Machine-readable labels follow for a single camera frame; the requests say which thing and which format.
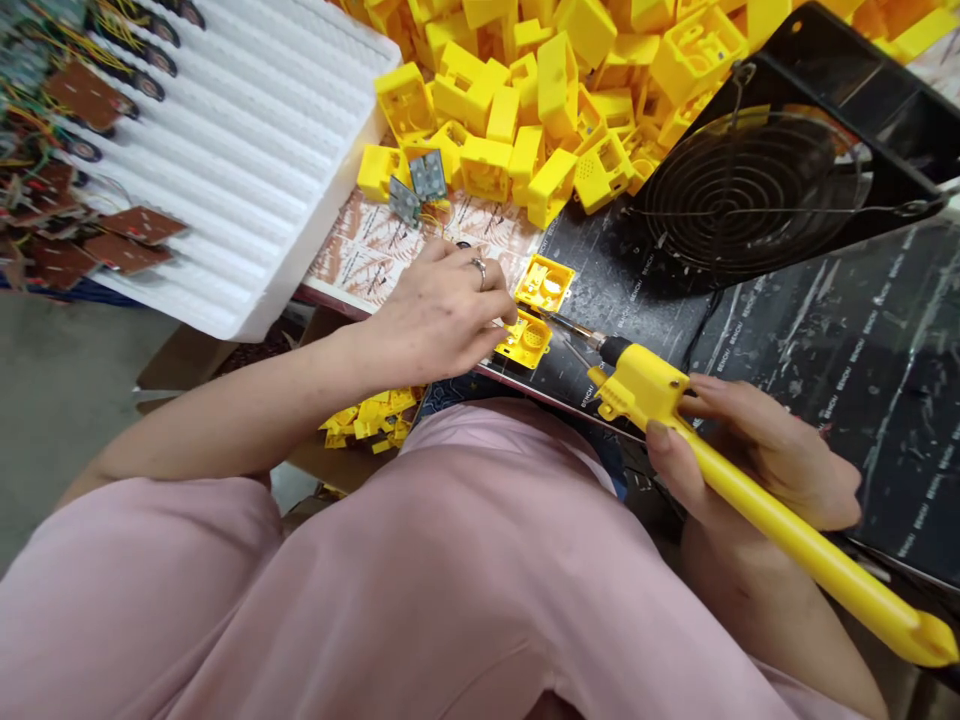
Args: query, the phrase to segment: table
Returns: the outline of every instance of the table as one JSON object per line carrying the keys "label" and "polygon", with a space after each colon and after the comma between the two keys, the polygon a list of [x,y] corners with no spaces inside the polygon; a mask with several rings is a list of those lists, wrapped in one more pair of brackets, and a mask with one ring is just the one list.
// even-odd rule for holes
{"label": "table", "polygon": [[[960,507],[960,229],[933,221],[751,280],[726,290],[702,324],[711,296],[678,292],[690,278],[649,249],[629,200],[592,217],[571,203],[544,234],[510,206],[463,196],[454,204],[463,238],[497,257],[514,286],[539,251],[577,271],[565,315],[675,365],[686,355],[692,371],[748,380],[821,428],[864,477],[864,518],[848,536],[960,587],[952,531]],[[302,294],[363,316],[419,244],[385,207],[354,197]],[[560,343],[536,370],[499,355],[481,370],[600,422],[595,388]],[[642,437],[623,420],[617,427]]]}

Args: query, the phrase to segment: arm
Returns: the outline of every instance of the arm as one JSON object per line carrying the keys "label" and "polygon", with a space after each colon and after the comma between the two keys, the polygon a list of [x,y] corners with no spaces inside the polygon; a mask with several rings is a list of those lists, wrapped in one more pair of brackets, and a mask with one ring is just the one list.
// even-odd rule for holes
{"label": "arm", "polygon": [[470,370],[516,322],[503,271],[486,260],[487,287],[470,264],[477,250],[427,245],[369,319],[286,355],[193,390],[111,442],[57,508],[130,477],[191,480],[269,470],[346,407],[383,390]]}
{"label": "arm", "polygon": [[[683,410],[726,421],[724,454],[820,530],[859,519],[860,476],[816,430],[756,388],[693,376]],[[650,459],[690,512],[681,543],[684,579],[756,659],[872,720],[887,709],[873,676],[816,584],[703,482],[693,451],[659,423]]]}

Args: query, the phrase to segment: black fan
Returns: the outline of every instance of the black fan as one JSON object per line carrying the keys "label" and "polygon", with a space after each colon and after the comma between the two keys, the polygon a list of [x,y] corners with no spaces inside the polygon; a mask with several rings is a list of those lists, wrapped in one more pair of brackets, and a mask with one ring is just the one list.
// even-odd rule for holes
{"label": "black fan", "polygon": [[633,212],[692,287],[720,288],[936,214],[958,154],[960,114],[809,3],[734,69]]}

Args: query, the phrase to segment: white foam tray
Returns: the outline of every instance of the white foam tray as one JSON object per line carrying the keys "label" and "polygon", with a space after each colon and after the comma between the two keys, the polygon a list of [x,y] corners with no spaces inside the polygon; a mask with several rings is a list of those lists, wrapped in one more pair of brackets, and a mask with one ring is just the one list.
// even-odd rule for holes
{"label": "white foam tray", "polygon": [[[171,78],[101,41],[166,91],[158,103],[101,74],[136,100],[113,141],[76,126],[104,154],[71,161],[119,183],[134,204],[191,230],[170,241],[175,259],[124,278],[93,279],[217,338],[256,342],[296,290],[356,184],[363,145],[386,129],[373,81],[399,48],[323,0],[200,0],[206,32],[150,0],[180,34],[163,47]],[[126,205],[95,182],[91,204]]]}

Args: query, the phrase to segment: pile of yellow plastic parts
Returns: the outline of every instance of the pile of yellow plastic parts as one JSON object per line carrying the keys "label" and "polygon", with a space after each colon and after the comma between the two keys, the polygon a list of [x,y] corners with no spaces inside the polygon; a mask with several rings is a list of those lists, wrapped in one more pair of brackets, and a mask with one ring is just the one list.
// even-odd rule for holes
{"label": "pile of yellow plastic parts", "polygon": [[346,410],[320,426],[327,431],[326,448],[345,448],[347,438],[366,440],[374,454],[403,446],[413,427],[415,408],[424,394],[423,386],[387,390]]}
{"label": "pile of yellow plastic parts", "polygon": [[[399,148],[368,146],[358,184],[388,202],[390,178],[409,187],[409,163],[439,150],[450,189],[512,200],[542,229],[574,191],[594,213],[640,190],[802,2],[337,0],[408,61],[376,81]],[[960,4],[821,2],[902,63],[957,27]]]}

